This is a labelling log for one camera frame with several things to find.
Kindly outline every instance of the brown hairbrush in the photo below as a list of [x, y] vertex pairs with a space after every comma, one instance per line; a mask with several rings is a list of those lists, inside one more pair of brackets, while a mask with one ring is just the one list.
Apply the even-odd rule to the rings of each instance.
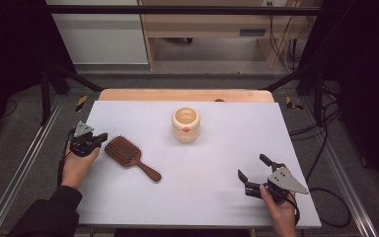
[[155, 182], [161, 180], [162, 176], [152, 168], [143, 164], [140, 161], [141, 151], [134, 143], [129, 141], [124, 136], [116, 136], [113, 138], [105, 148], [107, 154], [109, 154], [116, 162], [121, 166], [129, 167], [137, 165], [140, 167], [147, 176]]

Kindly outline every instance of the table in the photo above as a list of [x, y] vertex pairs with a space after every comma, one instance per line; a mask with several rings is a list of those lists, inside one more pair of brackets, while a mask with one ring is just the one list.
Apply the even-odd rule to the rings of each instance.
[[[216, 99], [226, 102], [212, 102]], [[201, 135], [189, 144], [180, 143], [169, 131], [173, 110], [184, 106], [201, 114]], [[96, 134], [108, 132], [109, 139], [120, 134], [129, 138], [142, 150], [142, 161], [163, 178], [155, 183], [137, 167], [123, 168], [102, 151], [80, 190], [82, 225], [270, 226], [264, 203], [246, 197], [237, 177], [241, 169], [252, 182], [266, 181], [271, 170], [260, 161], [260, 153], [287, 164], [294, 177], [306, 184], [279, 106], [269, 92], [109, 89], [94, 104], [87, 124]], [[297, 202], [298, 227], [320, 227], [311, 197], [299, 194]]]
[[[140, 6], [243, 6], [265, 7], [265, 0], [139, 0]], [[274, 7], [317, 7], [322, 1], [283, 0], [272, 1]], [[272, 29], [269, 16], [250, 15], [151, 15], [142, 14], [142, 29], [147, 49], [149, 66], [154, 67], [159, 38], [254, 38], [258, 39], [261, 52], [269, 70], [278, 63], [278, 55], [286, 48], [288, 39], [306, 40], [313, 28], [307, 17], [274, 16]], [[271, 32], [275, 38], [274, 48], [270, 43]]]

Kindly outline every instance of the black sleeve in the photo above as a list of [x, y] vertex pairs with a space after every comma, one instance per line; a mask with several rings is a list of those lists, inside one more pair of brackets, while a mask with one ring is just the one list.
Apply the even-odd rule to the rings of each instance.
[[49, 200], [36, 200], [12, 228], [8, 237], [73, 236], [79, 221], [77, 190], [60, 186]]

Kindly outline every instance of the human hand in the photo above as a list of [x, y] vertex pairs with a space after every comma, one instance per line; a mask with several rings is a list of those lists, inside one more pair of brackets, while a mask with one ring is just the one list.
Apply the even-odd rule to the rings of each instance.
[[100, 147], [95, 148], [90, 155], [79, 157], [70, 150], [70, 141], [67, 143], [66, 158], [63, 167], [62, 186], [68, 186], [79, 190], [83, 179], [88, 173], [92, 162], [97, 159]]
[[[295, 209], [288, 201], [284, 201], [281, 204], [276, 204], [272, 195], [267, 191], [266, 187], [261, 185], [261, 196], [266, 204], [266, 207], [270, 213], [272, 228], [275, 231], [276, 236], [279, 237], [291, 237], [296, 236], [295, 233]], [[288, 199], [295, 202], [295, 192], [290, 192]]]

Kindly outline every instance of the white cup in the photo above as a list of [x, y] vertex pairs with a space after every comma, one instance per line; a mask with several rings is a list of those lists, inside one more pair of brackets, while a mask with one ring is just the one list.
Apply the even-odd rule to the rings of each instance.
[[200, 115], [193, 108], [180, 108], [172, 114], [172, 133], [178, 141], [188, 143], [200, 133]]

